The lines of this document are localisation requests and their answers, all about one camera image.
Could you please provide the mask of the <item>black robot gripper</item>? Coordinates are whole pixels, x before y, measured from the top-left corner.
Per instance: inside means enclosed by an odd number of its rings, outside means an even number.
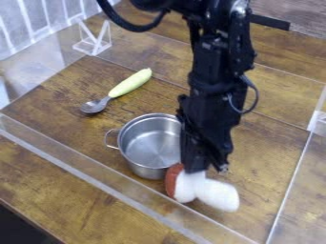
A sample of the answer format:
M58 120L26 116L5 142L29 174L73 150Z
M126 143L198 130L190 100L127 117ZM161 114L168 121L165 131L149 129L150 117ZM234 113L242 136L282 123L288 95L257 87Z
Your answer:
M249 89L245 75L201 82L190 75L190 93L178 97L181 122L181 163L188 173L214 166L218 173L230 170L232 129L240 124Z

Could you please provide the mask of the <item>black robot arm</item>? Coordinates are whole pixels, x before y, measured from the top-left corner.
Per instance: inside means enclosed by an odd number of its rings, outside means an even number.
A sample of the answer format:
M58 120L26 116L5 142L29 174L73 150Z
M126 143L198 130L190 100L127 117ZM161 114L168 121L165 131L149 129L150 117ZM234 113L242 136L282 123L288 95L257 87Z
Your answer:
M254 68L250 0L132 0L146 11L174 10L190 29L194 53L190 93L178 97L181 163L189 173L229 169L232 128L250 110L245 75Z

